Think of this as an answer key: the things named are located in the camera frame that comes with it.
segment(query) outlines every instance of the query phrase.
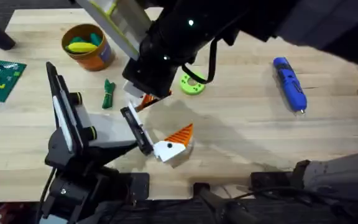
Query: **green toy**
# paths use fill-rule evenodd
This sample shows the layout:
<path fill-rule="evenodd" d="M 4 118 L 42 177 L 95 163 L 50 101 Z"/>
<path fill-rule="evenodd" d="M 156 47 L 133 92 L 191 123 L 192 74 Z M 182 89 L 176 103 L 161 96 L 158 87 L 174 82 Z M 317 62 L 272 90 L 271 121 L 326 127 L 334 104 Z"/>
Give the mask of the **green toy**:
<path fill-rule="evenodd" d="M 102 43 L 102 39 L 95 33 L 91 34 L 91 43 L 93 45 L 99 46 Z"/>
<path fill-rule="evenodd" d="M 72 38 L 72 40 L 70 41 L 70 43 L 75 43 L 75 42 L 79 42 L 79 43 L 86 43 L 86 41 L 84 39 L 82 39 L 81 37 L 74 37 Z"/>
<path fill-rule="evenodd" d="M 195 73 L 198 77 L 204 78 L 204 76 L 200 73 Z M 184 73 L 180 79 L 180 87 L 187 95 L 197 95 L 200 94 L 204 89 L 205 85 L 200 84 L 193 80 L 187 73 Z"/>
<path fill-rule="evenodd" d="M 5 102 L 26 65 L 0 60 L 0 102 Z"/>
<path fill-rule="evenodd" d="M 112 107 L 112 93 L 116 88 L 115 83 L 110 83 L 108 79 L 104 81 L 104 100 L 102 104 L 103 109 Z"/>

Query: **green tape roll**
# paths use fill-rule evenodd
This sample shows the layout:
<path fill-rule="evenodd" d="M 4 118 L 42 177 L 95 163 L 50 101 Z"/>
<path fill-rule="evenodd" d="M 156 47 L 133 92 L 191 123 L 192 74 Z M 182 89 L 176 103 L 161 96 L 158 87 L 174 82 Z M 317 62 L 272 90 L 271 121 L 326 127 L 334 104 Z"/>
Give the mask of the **green tape roll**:
<path fill-rule="evenodd" d="M 195 73 L 198 77 L 204 78 L 204 76 L 198 72 Z M 197 95 L 200 94 L 205 89 L 204 84 L 200 84 L 193 80 L 187 73 L 184 73 L 180 78 L 180 87 L 187 95 Z"/>

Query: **circuit board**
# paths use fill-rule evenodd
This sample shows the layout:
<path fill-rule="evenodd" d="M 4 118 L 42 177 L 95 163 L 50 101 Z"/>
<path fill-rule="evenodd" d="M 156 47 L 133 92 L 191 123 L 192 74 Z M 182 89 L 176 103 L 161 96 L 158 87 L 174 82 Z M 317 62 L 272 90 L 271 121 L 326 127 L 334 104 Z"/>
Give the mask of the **circuit board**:
<path fill-rule="evenodd" d="M 26 65 L 0 60 L 0 102 L 5 102 Z"/>

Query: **black cable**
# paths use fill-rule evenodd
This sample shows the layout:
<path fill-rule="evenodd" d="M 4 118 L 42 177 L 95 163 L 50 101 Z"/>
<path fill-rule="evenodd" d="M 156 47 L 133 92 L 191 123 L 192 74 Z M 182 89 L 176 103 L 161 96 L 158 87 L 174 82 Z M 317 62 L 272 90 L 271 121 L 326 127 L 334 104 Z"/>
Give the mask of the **black cable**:
<path fill-rule="evenodd" d="M 328 199 L 332 199 L 332 200 L 338 200 L 338 201 L 342 201 L 342 202 L 358 203 L 358 199 L 354 199 L 354 198 L 338 197 L 338 196 L 334 196 L 334 195 L 330 195 L 330 194 L 312 192 L 310 190 L 296 189 L 293 187 L 268 187 L 268 188 L 255 190 L 253 192 L 234 197 L 233 199 L 238 200 L 240 198 L 248 197 L 251 195 L 257 195 L 257 194 L 264 193 L 264 192 L 274 192 L 274 191 L 283 191 L 283 190 L 284 191 L 292 191 L 292 192 L 296 192 L 299 194 L 305 194 L 305 195 L 314 196 L 314 197 L 322 197 L 322 198 L 328 198 Z"/>
<path fill-rule="evenodd" d="M 215 217 L 214 212 L 212 211 L 212 209 L 207 205 L 207 203 L 204 201 L 204 199 L 202 197 L 199 196 L 198 198 L 200 199 L 200 201 L 203 204 L 204 208 L 207 210 L 207 212 L 209 214 L 209 217 L 212 220 L 212 223 L 217 224 L 216 217 Z"/>
<path fill-rule="evenodd" d="M 207 80 L 198 77 L 194 74 L 185 64 L 181 66 L 181 69 L 187 73 L 192 79 L 201 84 L 207 84 L 214 80 L 215 77 L 215 69 L 216 69 L 216 50 L 218 48 L 218 38 L 215 38 L 211 42 L 211 46 L 209 47 L 209 68 L 208 68 L 208 78 Z"/>
<path fill-rule="evenodd" d="M 38 204 L 38 207 L 37 207 L 37 212 L 35 213 L 35 224 L 39 224 L 39 221 L 40 221 L 40 218 L 41 218 L 41 215 L 40 215 L 41 214 L 41 208 L 42 208 L 42 205 L 44 204 L 45 196 L 47 194 L 48 188 L 50 186 L 50 183 L 51 183 L 55 173 L 56 173 L 56 168 L 52 168 L 52 170 L 50 171 L 48 180 L 45 183 L 44 189 L 42 191 L 41 198 L 40 198 L 40 203 Z"/>

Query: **wooden table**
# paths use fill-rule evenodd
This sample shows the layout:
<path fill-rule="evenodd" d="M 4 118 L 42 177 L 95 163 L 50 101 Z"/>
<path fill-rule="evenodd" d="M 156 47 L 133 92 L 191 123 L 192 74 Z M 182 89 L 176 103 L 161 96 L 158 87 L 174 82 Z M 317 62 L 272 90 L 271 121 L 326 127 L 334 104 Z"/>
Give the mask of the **wooden table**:
<path fill-rule="evenodd" d="M 148 13 L 156 17 L 157 10 Z M 128 57 L 109 40 L 117 59 L 106 70 L 87 72 L 60 47 L 76 24 L 94 22 L 82 9 L 16 10 L 7 33 L 16 48 L 0 50 L 0 60 L 27 68 L 8 100 L 0 104 L 0 201 L 39 200 L 50 167 L 44 164 L 54 130 L 52 99 L 45 70 L 55 64 L 71 91 L 83 94 L 88 111 L 121 116 L 126 105 L 121 72 Z M 192 68 L 207 72 L 209 48 Z M 308 97 L 306 116 L 289 109 L 272 71 L 286 56 Z M 187 198 L 193 182 L 210 182 L 219 194 L 238 194 L 249 174 L 291 170 L 303 159 L 327 160 L 358 152 L 358 68 L 339 58 L 282 40 L 260 42 L 240 34 L 235 46 L 218 46 L 215 81 L 198 96 L 181 92 L 140 113 L 154 140 L 193 122 L 194 149 L 171 164 L 134 149 L 113 161 L 120 171 L 148 172 L 150 198 Z M 102 110 L 104 79 L 117 83 L 114 108 Z"/>

